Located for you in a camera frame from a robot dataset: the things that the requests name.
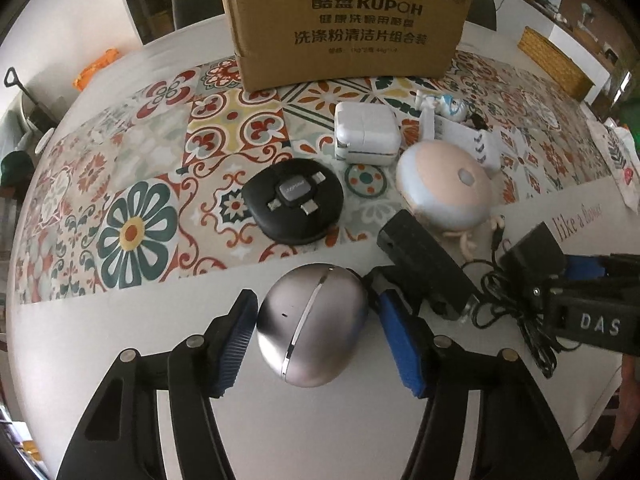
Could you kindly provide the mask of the black power adapter with cable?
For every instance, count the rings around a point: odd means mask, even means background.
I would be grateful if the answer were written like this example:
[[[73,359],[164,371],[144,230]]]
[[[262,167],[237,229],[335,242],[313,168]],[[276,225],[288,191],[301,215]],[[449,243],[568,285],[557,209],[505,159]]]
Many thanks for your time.
[[[462,264],[486,266],[480,278],[480,303],[469,312],[471,323],[487,330],[503,318],[512,318],[544,378],[551,378],[558,355],[573,352],[544,329],[544,283],[563,274],[565,255],[547,226],[540,222],[518,242],[503,239],[504,219],[491,220],[491,250],[488,259],[474,258]]]

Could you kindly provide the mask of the black rectangular device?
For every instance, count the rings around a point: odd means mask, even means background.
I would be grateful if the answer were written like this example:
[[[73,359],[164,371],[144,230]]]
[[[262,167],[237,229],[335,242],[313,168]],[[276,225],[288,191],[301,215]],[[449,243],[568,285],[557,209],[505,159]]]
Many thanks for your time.
[[[463,318],[480,304],[480,291],[408,210],[388,220],[376,239],[410,292],[445,320]]]

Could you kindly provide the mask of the silver egg-shaped device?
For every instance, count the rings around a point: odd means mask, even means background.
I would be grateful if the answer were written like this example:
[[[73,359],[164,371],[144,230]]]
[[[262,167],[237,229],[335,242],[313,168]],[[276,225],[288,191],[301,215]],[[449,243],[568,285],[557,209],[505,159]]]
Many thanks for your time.
[[[368,291],[357,273],[329,263],[304,264],[267,292],[258,313],[258,347],[287,384],[323,386],[354,356],[368,313]]]

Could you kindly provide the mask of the pink round night light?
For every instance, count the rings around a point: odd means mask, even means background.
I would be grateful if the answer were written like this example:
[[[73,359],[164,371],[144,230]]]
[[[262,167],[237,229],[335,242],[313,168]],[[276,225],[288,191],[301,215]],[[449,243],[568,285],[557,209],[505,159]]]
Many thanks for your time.
[[[466,231],[489,218],[491,182],[466,151],[441,140],[421,141],[398,159],[396,188],[410,211],[441,231]]]

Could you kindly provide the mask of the black round cable hub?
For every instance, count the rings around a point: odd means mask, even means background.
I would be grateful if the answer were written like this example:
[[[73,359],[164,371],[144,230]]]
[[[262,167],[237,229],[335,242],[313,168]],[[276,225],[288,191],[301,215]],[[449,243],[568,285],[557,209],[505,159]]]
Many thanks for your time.
[[[258,228],[277,243],[320,240],[337,224],[344,191],[334,172],[313,159],[291,158],[255,174],[242,197]]]

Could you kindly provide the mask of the white square charger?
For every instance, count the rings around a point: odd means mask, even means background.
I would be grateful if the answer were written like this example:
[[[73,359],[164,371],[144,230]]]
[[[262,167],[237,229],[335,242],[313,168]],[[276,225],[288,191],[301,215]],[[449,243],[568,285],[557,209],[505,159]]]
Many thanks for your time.
[[[388,166],[396,159],[401,134],[384,104],[339,102],[334,112],[334,157],[348,164]]]

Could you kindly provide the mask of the floral fabric tissue pouch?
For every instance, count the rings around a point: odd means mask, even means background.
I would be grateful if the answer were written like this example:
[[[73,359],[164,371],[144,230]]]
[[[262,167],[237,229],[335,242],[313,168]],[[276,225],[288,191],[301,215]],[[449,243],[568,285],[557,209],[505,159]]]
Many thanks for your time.
[[[639,157],[631,133],[625,128],[608,128],[595,120],[587,120],[587,126],[591,140],[608,166],[623,202],[638,214]]]

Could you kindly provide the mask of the small black round object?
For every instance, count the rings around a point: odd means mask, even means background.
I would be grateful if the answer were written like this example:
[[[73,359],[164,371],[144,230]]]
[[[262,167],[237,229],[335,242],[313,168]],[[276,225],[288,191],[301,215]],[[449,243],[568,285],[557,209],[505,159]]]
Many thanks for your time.
[[[476,130],[488,130],[488,123],[484,119],[483,116],[480,116],[478,113],[472,113],[469,117],[469,121],[473,125],[473,128]]]

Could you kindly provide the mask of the patterned tile table runner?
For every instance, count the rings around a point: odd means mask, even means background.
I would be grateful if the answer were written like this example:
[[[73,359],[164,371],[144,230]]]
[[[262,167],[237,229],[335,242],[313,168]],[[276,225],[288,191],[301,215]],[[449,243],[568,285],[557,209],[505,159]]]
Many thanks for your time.
[[[32,180],[17,304],[117,292],[373,240],[404,201],[395,169],[335,155],[343,104],[387,107],[403,146],[421,93],[462,99],[498,144],[509,205],[602,178],[558,84],[460,51],[439,79],[372,77],[248,91],[233,58],[164,77],[58,134]]]

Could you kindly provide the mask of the small white blue figurine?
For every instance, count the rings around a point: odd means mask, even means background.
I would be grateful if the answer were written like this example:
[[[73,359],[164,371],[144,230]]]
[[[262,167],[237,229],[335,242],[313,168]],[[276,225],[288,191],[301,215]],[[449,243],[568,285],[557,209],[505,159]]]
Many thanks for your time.
[[[414,107],[418,110],[431,107],[436,115],[453,122],[464,122],[470,117],[469,107],[465,100],[451,94],[433,94],[418,91],[414,99]]]

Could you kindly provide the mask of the right dark dining chair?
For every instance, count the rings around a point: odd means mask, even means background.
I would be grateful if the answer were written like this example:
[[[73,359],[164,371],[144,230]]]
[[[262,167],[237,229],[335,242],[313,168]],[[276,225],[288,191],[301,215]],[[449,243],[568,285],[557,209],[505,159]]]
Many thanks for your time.
[[[495,0],[471,0],[465,21],[495,32],[498,28]]]

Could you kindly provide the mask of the dark dining chair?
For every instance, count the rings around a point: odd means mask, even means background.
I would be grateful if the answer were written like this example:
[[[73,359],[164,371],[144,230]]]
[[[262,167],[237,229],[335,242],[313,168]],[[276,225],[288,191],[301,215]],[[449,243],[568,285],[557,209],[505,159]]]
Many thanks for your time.
[[[175,29],[224,14],[222,0],[171,0]]]
[[[498,28],[495,0],[471,0],[465,21],[495,32]]]

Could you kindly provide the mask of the orange plastic basket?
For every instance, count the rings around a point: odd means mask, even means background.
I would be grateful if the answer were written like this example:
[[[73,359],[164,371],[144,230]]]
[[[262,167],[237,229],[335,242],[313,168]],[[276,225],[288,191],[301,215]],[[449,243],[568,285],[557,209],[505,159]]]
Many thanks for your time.
[[[118,49],[109,48],[99,58],[87,65],[75,78],[73,86],[78,91],[84,91],[93,76],[120,58]]]

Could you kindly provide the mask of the brown cardboard box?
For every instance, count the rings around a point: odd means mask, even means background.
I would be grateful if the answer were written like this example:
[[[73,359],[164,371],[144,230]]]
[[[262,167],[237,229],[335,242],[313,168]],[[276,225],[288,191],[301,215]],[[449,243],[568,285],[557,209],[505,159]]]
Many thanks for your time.
[[[471,0],[222,0],[247,90],[373,76],[439,78]]]

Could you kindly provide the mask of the left dark dining chair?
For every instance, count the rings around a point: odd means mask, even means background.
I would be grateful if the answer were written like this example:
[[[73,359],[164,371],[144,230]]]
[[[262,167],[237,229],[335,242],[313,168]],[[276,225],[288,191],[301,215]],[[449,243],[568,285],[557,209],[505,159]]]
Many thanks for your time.
[[[175,29],[224,14],[222,0],[171,0]]]

